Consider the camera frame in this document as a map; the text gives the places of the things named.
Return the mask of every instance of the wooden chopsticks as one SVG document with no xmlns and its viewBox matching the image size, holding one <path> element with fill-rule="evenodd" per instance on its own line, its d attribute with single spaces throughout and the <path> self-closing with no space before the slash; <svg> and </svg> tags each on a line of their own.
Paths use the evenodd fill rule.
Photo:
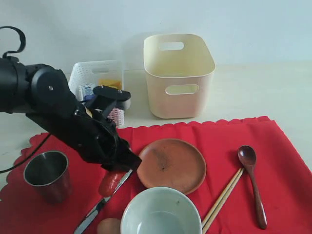
<svg viewBox="0 0 312 234">
<path fill-rule="evenodd" d="M 244 172 L 244 168 L 240 168 L 236 172 L 236 174 L 233 176 L 233 178 L 231 179 L 229 184 L 225 187 L 225 189 L 223 190 L 223 192 L 219 196 L 218 200 L 214 203 L 212 208 L 209 210 L 208 214 L 206 215 L 206 217 L 204 218 L 204 220 L 201 223 L 202 234 L 205 234 L 207 232 L 207 230 L 209 229 L 210 225 L 214 221 L 215 217 L 217 216 L 217 214 L 221 210 L 221 208 L 224 205 L 224 203 L 226 202 L 226 200 L 228 199 L 229 195 L 231 194 L 233 188 L 235 187 L 235 185 L 239 181 L 243 172 Z"/>
</svg>

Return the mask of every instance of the cream plastic bin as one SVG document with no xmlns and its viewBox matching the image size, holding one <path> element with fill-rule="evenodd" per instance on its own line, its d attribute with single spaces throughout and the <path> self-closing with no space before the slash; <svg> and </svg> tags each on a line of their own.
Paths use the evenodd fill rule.
<svg viewBox="0 0 312 234">
<path fill-rule="evenodd" d="M 78 62 L 74 65 L 68 86 L 70 91 L 79 99 L 79 86 L 89 83 L 98 85 L 99 79 L 120 80 L 122 89 L 123 69 L 121 61 L 107 60 L 95 62 Z M 108 118 L 112 119 L 117 127 L 124 124 L 124 111 L 114 108 Z"/>
<path fill-rule="evenodd" d="M 203 111 L 215 62 L 201 37 L 148 37 L 144 41 L 144 68 L 150 109 L 155 116 L 187 118 Z"/>
</svg>

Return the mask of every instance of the metal cup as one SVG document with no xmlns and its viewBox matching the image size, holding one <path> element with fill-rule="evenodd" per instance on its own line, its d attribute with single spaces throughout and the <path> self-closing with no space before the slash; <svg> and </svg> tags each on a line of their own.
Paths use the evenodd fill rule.
<svg viewBox="0 0 312 234">
<path fill-rule="evenodd" d="M 34 157 L 24 170 L 24 179 L 48 203 L 60 203 L 72 193 L 68 158 L 60 151 L 48 151 Z"/>
</svg>

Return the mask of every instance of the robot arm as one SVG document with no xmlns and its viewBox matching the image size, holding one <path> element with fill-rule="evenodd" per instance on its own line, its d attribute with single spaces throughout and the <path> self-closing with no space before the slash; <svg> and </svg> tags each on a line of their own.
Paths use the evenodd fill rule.
<svg viewBox="0 0 312 234">
<path fill-rule="evenodd" d="M 19 33 L 25 47 L 23 32 L 10 28 Z M 125 107 L 130 93 L 98 86 L 94 98 L 82 104 L 69 90 L 61 70 L 45 64 L 25 66 L 8 53 L 12 51 L 0 58 L 0 112 L 25 113 L 75 149 L 86 162 L 99 163 L 109 171 L 138 168 L 141 159 L 131 152 L 129 144 L 118 136 L 115 123 L 107 118 L 114 107 Z"/>
</svg>

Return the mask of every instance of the brown plate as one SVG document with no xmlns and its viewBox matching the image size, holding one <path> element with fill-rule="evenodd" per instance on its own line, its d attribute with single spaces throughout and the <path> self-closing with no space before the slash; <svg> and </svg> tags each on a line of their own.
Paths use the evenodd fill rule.
<svg viewBox="0 0 312 234">
<path fill-rule="evenodd" d="M 138 177 L 147 188 L 170 187 L 184 194 L 205 179 L 206 163 L 193 145 L 180 139 L 161 139 L 146 146 L 139 157 Z"/>
</svg>

